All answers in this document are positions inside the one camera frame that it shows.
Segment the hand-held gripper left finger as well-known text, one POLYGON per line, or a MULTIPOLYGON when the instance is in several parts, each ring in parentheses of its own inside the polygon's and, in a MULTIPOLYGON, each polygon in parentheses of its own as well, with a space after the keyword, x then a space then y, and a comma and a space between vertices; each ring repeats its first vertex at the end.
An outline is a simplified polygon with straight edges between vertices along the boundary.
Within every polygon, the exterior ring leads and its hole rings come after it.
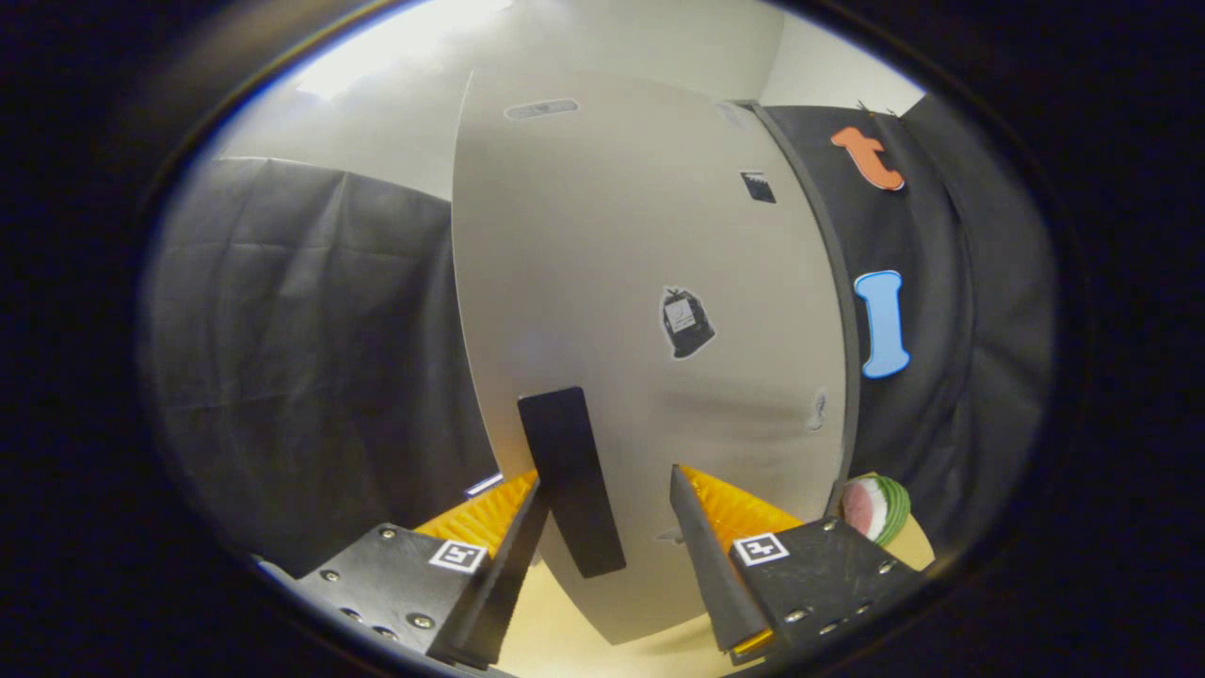
POLYGON ((370 527, 296 586, 405 652, 486 670, 500 659, 547 515, 529 471, 422 526, 370 527))

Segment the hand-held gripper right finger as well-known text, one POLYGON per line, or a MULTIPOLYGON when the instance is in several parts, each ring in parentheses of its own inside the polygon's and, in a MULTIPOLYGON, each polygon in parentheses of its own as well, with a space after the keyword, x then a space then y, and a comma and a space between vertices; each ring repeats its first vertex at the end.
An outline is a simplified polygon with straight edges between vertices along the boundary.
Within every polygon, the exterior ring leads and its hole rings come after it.
POLYGON ((925 583, 928 540, 884 476, 839 482, 836 509, 804 523, 677 464, 670 503, 717 647, 736 665, 824 653, 925 583))

